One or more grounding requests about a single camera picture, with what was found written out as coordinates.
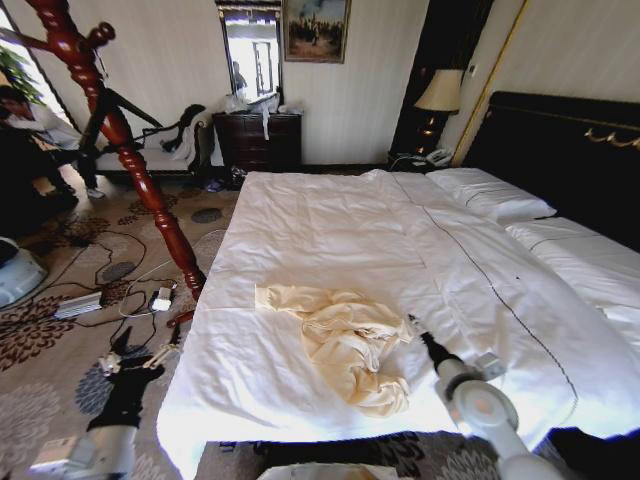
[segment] pillow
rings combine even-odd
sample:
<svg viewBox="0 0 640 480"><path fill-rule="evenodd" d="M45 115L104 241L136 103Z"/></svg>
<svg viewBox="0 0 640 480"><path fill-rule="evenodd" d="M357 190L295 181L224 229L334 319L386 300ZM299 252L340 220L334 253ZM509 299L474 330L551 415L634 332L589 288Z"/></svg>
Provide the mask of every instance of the pillow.
<svg viewBox="0 0 640 480"><path fill-rule="evenodd" d="M566 218L507 232L551 267L640 352L640 254Z"/></svg>
<svg viewBox="0 0 640 480"><path fill-rule="evenodd" d="M427 174L441 188L473 212L501 225L550 217L547 203L477 168L448 168Z"/></svg>

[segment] wooden dresser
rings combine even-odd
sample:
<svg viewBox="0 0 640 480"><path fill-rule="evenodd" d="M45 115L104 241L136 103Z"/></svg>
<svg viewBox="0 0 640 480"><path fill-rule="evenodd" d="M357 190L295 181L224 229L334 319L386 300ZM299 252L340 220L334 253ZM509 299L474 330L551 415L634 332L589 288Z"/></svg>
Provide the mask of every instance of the wooden dresser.
<svg viewBox="0 0 640 480"><path fill-rule="evenodd" d="M301 164L301 120L301 115L271 115L269 140L266 140L262 115L214 114L213 122L225 166L235 165L246 171L298 171Z"/></svg>

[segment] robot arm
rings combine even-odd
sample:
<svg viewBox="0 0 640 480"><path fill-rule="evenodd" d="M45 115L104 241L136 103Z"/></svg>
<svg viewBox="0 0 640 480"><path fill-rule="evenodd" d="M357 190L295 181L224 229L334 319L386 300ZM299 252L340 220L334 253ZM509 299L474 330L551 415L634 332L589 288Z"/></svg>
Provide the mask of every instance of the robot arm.
<svg viewBox="0 0 640 480"><path fill-rule="evenodd" d="M436 391L453 421L463 431L473 432L493 445L503 480L562 480L546 460L529 452L516 430L518 414L507 396L489 379L504 373L492 354L481 357L482 370L465 364L449 353L429 333L421 335L440 377Z"/></svg>
<svg viewBox="0 0 640 480"><path fill-rule="evenodd" d="M180 327L176 326L169 344L156 355L123 359L130 328L114 342L112 351L100 358L105 377L113 384L100 415L89 422L83 437L45 443L32 472L69 480L112 480L127 478L133 471L142 397L147 385L164 373L160 362L178 352Z"/></svg>

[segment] lamp base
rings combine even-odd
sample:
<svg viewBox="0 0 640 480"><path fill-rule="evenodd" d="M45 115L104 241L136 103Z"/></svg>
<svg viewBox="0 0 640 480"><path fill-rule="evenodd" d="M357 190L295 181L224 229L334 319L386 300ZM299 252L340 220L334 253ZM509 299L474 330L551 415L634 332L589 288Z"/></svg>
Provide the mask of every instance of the lamp base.
<svg viewBox="0 0 640 480"><path fill-rule="evenodd" d="M415 153L426 156L436 149L448 118L449 112L429 112L427 120L416 131Z"/></svg>

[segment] chair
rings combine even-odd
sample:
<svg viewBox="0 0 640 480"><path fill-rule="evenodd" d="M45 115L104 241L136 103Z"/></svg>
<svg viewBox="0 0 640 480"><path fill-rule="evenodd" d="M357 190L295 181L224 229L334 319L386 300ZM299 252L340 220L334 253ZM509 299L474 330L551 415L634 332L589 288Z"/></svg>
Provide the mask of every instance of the chair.
<svg viewBox="0 0 640 480"><path fill-rule="evenodd" d="M202 105L190 105L173 125L145 128L135 140L150 173L204 178L214 148L211 114ZM100 175L128 175L112 145L97 158L96 168Z"/></svg>

